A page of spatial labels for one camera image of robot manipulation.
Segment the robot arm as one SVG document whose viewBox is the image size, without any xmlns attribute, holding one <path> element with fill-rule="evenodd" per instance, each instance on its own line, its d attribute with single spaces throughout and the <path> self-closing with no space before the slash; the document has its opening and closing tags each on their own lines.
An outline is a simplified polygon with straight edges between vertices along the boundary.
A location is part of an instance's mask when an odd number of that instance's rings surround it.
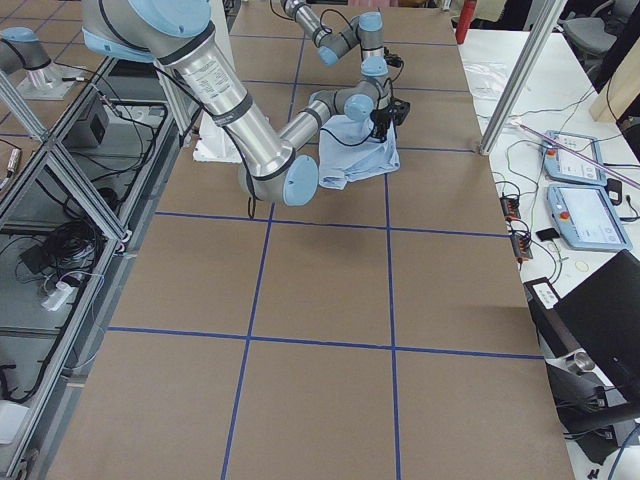
<svg viewBox="0 0 640 480">
<path fill-rule="evenodd" d="M 344 149 L 385 145 L 410 110 L 396 98 L 388 73 L 383 19 L 362 13 L 334 33 L 304 1 L 281 4 L 287 18 L 314 42 L 327 65 L 353 48 L 361 51 L 361 78 L 351 87 L 322 90 L 282 130 L 275 130 L 216 43 L 207 1 L 85 1 L 86 46 L 107 57 L 158 63 L 179 73 L 196 102 L 239 151 L 239 181 L 253 201 L 302 206 L 314 196 L 319 167 L 299 150 L 336 115 L 360 123 L 362 140 L 334 140 Z"/>
<path fill-rule="evenodd" d="M 383 19 L 380 11 L 368 11 L 348 20 L 341 12 L 328 8 L 317 14 L 306 1 L 280 1 L 282 18 L 298 24 L 310 38 L 323 63 L 335 65 L 351 50 L 358 47 L 361 60 L 369 57 L 383 58 L 393 68 L 404 66 L 403 59 L 384 45 Z M 327 12 L 336 13 L 345 22 L 345 27 L 334 31 L 323 22 Z"/>
</svg>

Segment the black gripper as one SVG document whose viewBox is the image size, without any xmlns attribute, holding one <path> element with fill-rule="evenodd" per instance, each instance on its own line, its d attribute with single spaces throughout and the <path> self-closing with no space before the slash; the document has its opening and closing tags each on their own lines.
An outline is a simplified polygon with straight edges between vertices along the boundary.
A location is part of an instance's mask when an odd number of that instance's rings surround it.
<svg viewBox="0 0 640 480">
<path fill-rule="evenodd" d="M 370 119 L 373 128 L 370 137 L 380 142 L 385 142 L 390 129 L 395 130 L 401 126 L 408 117 L 411 104 L 408 101 L 391 97 L 388 104 L 380 109 L 374 110 Z"/>
<path fill-rule="evenodd" d="M 391 52 L 388 47 L 383 49 L 383 55 L 388 66 L 401 68 L 404 65 L 404 60 L 398 54 Z"/>
</svg>

